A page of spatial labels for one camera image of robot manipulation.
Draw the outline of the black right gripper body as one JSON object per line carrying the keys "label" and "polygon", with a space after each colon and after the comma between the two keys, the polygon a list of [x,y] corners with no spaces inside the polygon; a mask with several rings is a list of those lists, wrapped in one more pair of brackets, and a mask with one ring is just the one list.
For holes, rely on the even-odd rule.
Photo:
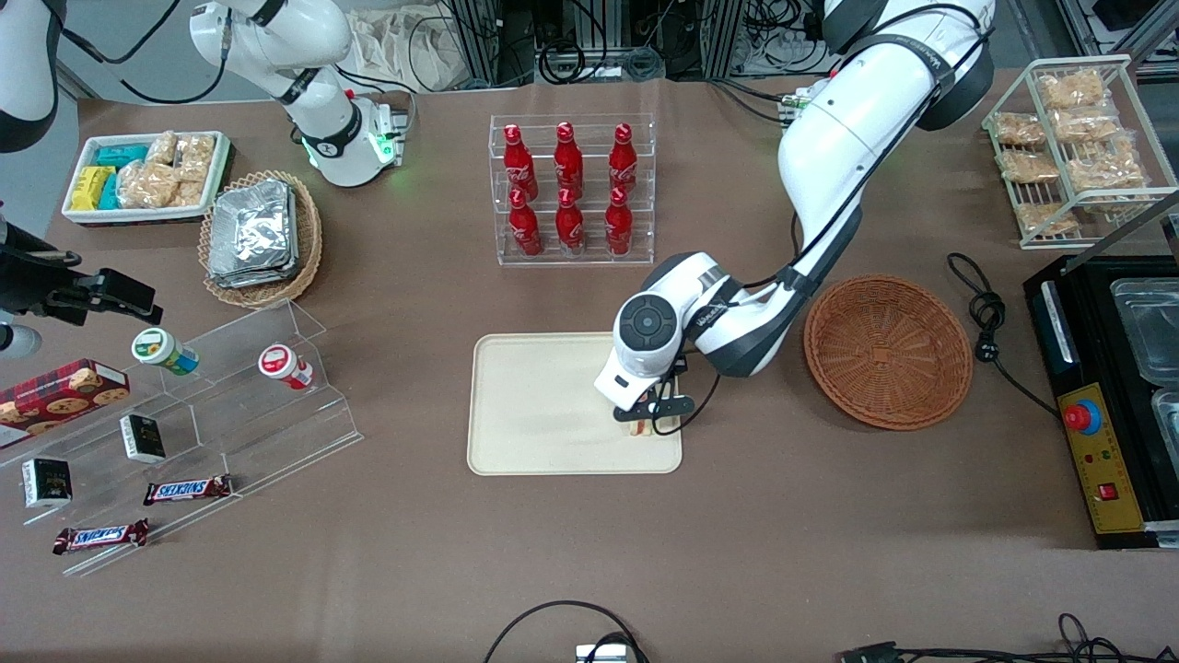
{"label": "black right gripper body", "polygon": [[32,234],[1,223],[1,306],[17,316],[34,315],[68,323],[83,323],[91,295],[77,285],[85,280],[75,267],[83,260],[74,251],[59,250]]}

